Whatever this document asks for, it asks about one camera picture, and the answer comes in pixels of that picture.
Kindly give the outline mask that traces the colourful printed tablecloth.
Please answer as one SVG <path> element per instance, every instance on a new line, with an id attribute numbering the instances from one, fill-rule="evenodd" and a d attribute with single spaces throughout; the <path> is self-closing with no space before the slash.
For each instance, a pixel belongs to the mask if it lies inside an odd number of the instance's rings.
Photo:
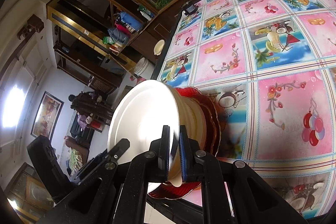
<path id="1" fill-rule="evenodd" d="M 226 162 L 242 160 L 301 216 L 335 202 L 335 0 L 200 0 L 159 81 L 213 102 Z"/>

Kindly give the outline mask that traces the small black table device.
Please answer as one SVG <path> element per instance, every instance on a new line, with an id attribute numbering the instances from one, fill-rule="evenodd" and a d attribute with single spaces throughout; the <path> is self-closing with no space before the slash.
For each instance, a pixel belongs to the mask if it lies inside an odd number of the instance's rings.
<path id="1" fill-rule="evenodd" d="M 198 5 L 193 1 L 188 1 L 182 6 L 185 16 L 193 15 L 198 11 Z"/>

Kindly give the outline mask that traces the small red glass plate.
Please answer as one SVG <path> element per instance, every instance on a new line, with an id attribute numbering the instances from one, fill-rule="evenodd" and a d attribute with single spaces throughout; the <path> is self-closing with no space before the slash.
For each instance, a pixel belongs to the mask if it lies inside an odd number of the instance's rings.
<path id="1" fill-rule="evenodd" d="M 214 103 L 207 96 L 198 94 L 196 97 L 206 120 L 206 141 L 203 146 L 206 152 L 216 155 L 221 141 L 221 127 Z"/>

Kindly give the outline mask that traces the white plastic bucket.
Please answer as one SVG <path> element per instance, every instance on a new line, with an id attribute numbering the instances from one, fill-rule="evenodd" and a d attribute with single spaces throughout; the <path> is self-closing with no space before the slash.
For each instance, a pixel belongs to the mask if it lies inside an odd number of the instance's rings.
<path id="1" fill-rule="evenodd" d="M 154 71 L 154 65 L 144 57 L 139 60 L 134 69 L 134 73 L 138 77 L 142 77 L 146 80 L 151 79 L 153 71 Z"/>

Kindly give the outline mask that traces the small beige plastic bowl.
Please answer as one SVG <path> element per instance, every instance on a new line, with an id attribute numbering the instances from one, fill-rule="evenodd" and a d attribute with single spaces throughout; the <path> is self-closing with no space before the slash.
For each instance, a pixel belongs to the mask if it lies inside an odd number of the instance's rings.
<path id="1" fill-rule="evenodd" d="M 197 140 L 201 146 L 203 134 L 201 108 L 194 100 L 187 97 L 182 97 L 182 102 L 186 110 L 187 135 L 189 138 Z"/>

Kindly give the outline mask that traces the person in dark red coat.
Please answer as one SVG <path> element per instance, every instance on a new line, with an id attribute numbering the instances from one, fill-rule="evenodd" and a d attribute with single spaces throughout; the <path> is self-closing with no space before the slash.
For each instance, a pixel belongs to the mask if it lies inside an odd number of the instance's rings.
<path id="1" fill-rule="evenodd" d="M 71 109 L 76 110 L 80 115 L 112 119 L 112 109 L 103 102 L 103 97 L 99 93 L 81 92 L 77 96 L 70 94 L 68 100 L 71 102 Z"/>

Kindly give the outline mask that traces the large beige plastic bowl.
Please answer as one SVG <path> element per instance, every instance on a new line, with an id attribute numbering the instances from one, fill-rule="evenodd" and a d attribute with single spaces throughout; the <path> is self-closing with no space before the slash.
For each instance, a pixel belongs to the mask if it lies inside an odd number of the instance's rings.
<path id="1" fill-rule="evenodd" d="M 179 124 L 186 127 L 189 138 L 196 140 L 201 148 L 206 142 L 206 119 L 198 102 L 193 98 L 181 96 L 176 89 L 171 89 L 179 111 Z M 168 182 L 175 187 L 182 185 L 182 171 L 179 157 L 178 140 L 173 140 L 175 157 L 169 170 Z"/>

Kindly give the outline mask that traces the framed wall picture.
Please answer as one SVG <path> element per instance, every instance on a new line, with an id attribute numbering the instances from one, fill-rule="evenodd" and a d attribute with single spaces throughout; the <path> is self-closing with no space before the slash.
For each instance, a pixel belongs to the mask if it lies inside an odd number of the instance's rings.
<path id="1" fill-rule="evenodd" d="M 35 115 L 30 135 L 35 138 L 42 135 L 52 140 L 63 105 L 62 100 L 45 91 Z"/>

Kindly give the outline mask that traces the red thermos flask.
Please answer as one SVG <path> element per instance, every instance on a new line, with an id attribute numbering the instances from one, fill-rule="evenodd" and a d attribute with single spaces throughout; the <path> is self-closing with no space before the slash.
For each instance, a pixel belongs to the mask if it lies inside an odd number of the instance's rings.
<path id="1" fill-rule="evenodd" d="M 124 34 L 126 34 L 127 36 L 131 36 L 132 35 L 132 33 L 124 26 L 124 25 L 122 25 L 122 24 L 118 24 L 118 23 L 116 23 L 115 24 L 115 27 L 119 30 L 119 31 L 121 31 L 122 33 L 124 33 Z"/>

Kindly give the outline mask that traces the blue thermos flask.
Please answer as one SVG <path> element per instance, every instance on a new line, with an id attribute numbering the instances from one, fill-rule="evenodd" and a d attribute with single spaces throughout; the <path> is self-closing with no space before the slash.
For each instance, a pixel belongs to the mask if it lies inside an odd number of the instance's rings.
<path id="1" fill-rule="evenodd" d="M 133 28 L 134 30 L 139 31 L 142 28 L 142 23 L 139 22 L 134 17 L 132 17 L 131 15 L 129 15 L 128 13 L 122 11 L 120 12 L 120 16 L 121 21 L 130 26 L 131 28 Z"/>

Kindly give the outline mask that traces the stacked bowls on stool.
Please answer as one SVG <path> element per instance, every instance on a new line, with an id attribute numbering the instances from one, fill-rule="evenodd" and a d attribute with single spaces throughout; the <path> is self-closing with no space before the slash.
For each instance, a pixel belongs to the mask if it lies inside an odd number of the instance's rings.
<path id="1" fill-rule="evenodd" d="M 165 41 L 163 39 L 159 40 L 154 46 L 153 52 L 156 56 L 159 56 L 165 46 Z"/>

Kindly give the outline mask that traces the large red glass plate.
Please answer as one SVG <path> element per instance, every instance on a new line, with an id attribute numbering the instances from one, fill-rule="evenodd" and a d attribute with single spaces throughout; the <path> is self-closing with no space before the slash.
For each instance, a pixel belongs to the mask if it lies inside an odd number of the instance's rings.
<path id="1" fill-rule="evenodd" d="M 216 155 L 221 140 L 221 126 L 213 101 L 193 87 L 173 88 L 173 91 L 183 99 L 188 99 L 185 106 L 193 112 L 191 117 L 187 119 L 195 127 L 192 130 L 187 130 L 189 138 L 197 140 L 202 150 Z M 200 188 L 201 183 L 199 182 L 183 183 L 179 187 L 166 182 L 156 189 L 150 190 L 149 196 L 155 199 L 177 200 Z"/>

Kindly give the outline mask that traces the white foam bowl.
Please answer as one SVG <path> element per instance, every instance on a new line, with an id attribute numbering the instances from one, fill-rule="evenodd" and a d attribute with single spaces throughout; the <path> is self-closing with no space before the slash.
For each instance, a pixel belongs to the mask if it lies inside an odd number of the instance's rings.
<path id="1" fill-rule="evenodd" d="M 111 150 L 122 138 L 130 147 L 118 160 L 130 162 L 146 152 L 152 141 L 161 138 L 164 126 L 169 126 L 169 176 L 171 180 L 181 171 L 177 159 L 179 108 L 173 88 L 156 80 L 146 80 L 133 87 L 114 111 L 109 126 L 107 148 Z"/>
<path id="2" fill-rule="evenodd" d="M 179 92 L 170 86 L 168 86 L 170 91 L 172 92 L 175 102 L 177 104 L 178 108 L 178 113 L 179 113 L 179 126 L 177 130 L 177 138 L 179 138 L 179 127 L 180 125 L 187 125 L 187 114 L 186 110 L 187 108 L 185 107 L 185 104 L 183 102 L 182 96 L 179 94 Z M 180 162 L 180 153 L 179 153 L 179 148 L 177 148 L 177 152 L 173 161 L 173 166 L 171 167 L 171 170 L 169 171 L 169 179 L 168 181 L 173 185 L 173 186 L 181 186 L 182 184 L 182 175 L 181 175 L 181 162 Z"/>

